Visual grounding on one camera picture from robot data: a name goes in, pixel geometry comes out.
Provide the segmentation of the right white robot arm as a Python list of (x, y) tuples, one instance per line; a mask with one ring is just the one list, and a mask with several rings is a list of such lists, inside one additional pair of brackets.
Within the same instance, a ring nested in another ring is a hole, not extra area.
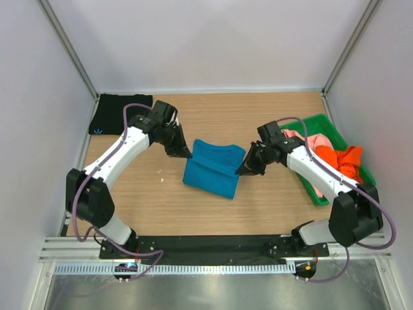
[(374, 185), (360, 184), (339, 173), (309, 148), (306, 136), (288, 138), (276, 121), (258, 127), (257, 132), (260, 139), (251, 143), (238, 175), (263, 175), (267, 165), (280, 163), (306, 179), (332, 206), (329, 218), (292, 230), (294, 253), (304, 256), (315, 244), (327, 242), (350, 247), (383, 227)]

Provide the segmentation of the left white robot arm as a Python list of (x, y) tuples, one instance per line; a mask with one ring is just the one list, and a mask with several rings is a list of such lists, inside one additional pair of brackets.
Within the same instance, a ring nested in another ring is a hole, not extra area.
[(83, 170), (72, 169), (66, 175), (66, 211), (71, 214), (76, 238), (80, 236), (77, 221), (83, 220), (106, 238), (122, 258), (137, 252), (135, 231), (115, 214), (110, 189), (120, 174), (153, 143), (164, 147), (171, 158), (191, 158), (178, 110), (171, 104), (157, 100), (152, 107), (144, 106), (144, 114), (127, 118), (123, 108), (123, 131), (116, 142), (103, 155)]

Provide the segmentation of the blue t shirt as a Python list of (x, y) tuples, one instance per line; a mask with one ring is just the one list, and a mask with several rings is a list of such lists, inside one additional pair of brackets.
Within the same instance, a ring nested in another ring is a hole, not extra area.
[(201, 139), (193, 143), (183, 183), (232, 200), (235, 196), (245, 150), (238, 145), (212, 145)]

